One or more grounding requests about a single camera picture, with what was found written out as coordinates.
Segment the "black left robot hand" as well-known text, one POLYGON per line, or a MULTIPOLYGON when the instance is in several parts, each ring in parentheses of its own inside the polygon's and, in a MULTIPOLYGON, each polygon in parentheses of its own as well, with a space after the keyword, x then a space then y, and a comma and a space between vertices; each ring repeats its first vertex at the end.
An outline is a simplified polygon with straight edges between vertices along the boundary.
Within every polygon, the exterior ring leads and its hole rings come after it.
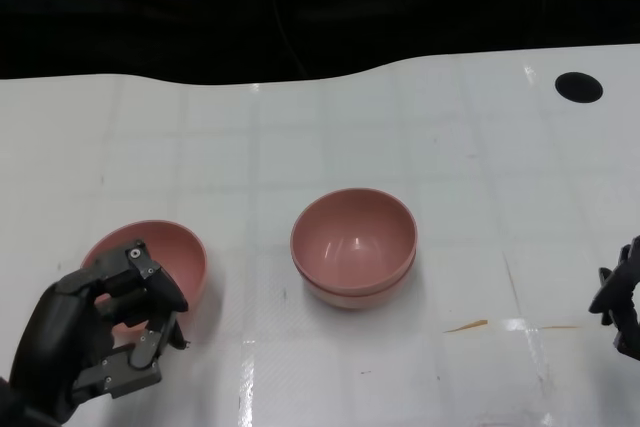
POLYGON ((177 321, 188 308, 140 239, 53 283, 1 382, 2 425, 60 426, 91 399, 159 383, 165 347, 188 346, 177 321))

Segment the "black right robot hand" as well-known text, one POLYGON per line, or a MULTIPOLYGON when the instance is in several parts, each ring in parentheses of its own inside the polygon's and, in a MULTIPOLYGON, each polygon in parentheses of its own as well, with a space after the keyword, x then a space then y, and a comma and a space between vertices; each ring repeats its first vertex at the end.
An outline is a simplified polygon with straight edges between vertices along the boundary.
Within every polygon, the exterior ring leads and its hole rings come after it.
POLYGON ((598 269, 600 287, 589 312, 601 316, 603 326, 614 325, 616 350, 639 360, 639 317, 634 303, 634 291, 639 286, 639 237, 624 245, 613 269, 598 269))

